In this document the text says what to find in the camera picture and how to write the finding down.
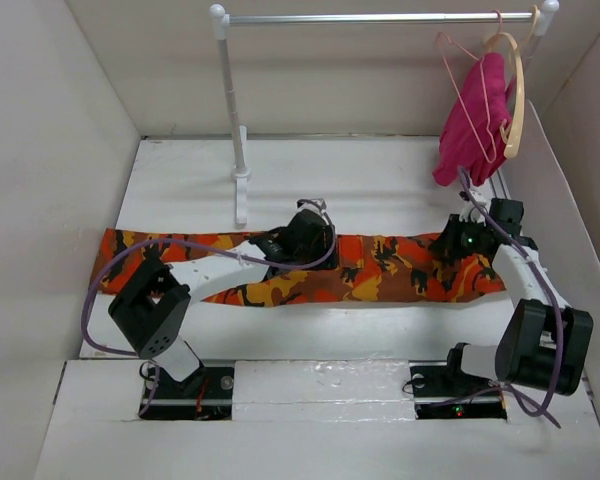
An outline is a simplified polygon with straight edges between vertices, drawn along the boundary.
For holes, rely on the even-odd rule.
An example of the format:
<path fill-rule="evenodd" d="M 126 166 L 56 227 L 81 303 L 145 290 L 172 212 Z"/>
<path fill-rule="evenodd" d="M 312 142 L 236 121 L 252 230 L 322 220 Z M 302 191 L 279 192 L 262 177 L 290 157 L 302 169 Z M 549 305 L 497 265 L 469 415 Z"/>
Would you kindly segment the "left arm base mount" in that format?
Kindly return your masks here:
<path fill-rule="evenodd" d="M 232 419 L 235 368 L 208 365 L 201 381 L 185 393 L 164 370 L 143 362 L 138 417 L 147 421 L 225 421 Z"/>

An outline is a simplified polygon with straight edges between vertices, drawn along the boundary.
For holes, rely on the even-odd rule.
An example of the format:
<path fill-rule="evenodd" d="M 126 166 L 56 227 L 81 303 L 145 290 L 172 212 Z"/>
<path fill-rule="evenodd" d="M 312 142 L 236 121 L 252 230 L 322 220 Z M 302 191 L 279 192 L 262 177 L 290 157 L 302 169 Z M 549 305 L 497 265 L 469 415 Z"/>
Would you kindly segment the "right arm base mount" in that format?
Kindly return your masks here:
<path fill-rule="evenodd" d="M 417 420 L 506 420 L 501 393 L 488 379 L 452 373 L 446 361 L 409 363 L 402 391 L 414 402 Z"/>

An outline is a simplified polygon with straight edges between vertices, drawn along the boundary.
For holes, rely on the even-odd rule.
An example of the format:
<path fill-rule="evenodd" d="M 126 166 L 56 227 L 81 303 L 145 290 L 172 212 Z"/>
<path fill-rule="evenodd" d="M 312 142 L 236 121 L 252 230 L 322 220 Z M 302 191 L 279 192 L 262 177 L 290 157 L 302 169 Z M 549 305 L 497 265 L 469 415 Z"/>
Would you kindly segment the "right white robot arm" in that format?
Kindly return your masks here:
<path fill-rule="evenodd" d="M 442 369 L 453 393 L 479 376 L 570 396 L 578 388 L 593 333 L 592 316 L 573 308 L 542 267 L 536 242 L 522 234 L 523 203 L 463 193 L 466 206 L 449 216 L 430 250 L 446 262 L 483 255 L 502 280 L 514 307 L 495 347 L 462 346 L 462 359 Z"/>

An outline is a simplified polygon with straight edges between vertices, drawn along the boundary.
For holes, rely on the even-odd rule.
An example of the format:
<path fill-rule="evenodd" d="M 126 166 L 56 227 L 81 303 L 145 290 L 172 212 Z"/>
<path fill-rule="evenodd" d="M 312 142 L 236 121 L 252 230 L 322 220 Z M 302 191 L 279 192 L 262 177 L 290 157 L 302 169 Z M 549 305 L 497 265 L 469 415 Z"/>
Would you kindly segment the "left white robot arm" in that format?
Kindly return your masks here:
<path fill-rule="evenodd" d="M 165 263 L 152 255 L 123 285 L 108 313 L 136 356 L 156 364 L 176 393 L 192 397 L 206 368 L 180 335 L 190 305 L 215 294 L 292 270 L 335 265 L 335 227 L 324 210 L 306 203 L 288 225 L 256 233 L 229 250 L 206 248 L 208 256 Z"/>

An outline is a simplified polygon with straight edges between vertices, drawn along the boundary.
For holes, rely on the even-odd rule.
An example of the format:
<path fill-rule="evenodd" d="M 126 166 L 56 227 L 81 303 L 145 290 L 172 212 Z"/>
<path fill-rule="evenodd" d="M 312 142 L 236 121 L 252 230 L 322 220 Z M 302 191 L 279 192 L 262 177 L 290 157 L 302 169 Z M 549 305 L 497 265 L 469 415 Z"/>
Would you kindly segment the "orange camouflage trousers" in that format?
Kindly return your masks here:
<path fill-rule="evenodd" d="M 141 241 L 174 237 L 228 250 L 260 232 L 160 234 L 107 229 L 95 260 L 91 281 L 116 254 Z M 416 236 L 338 235 L 338 266 L 332 270 L 291 271 L 259 283 L 219 292 L 206 302 L 245 307 L 332 302 L 467 303 L 505 291 L 491 260 L 474 254 L 453 264 L 436 260 L 428 247 L 439 233 Z M 101 280 L 98 290 L 115 295 L 147 256 L 164 262 L 198 259 L 206 253 L 162 243 L 127 256 Z"/>

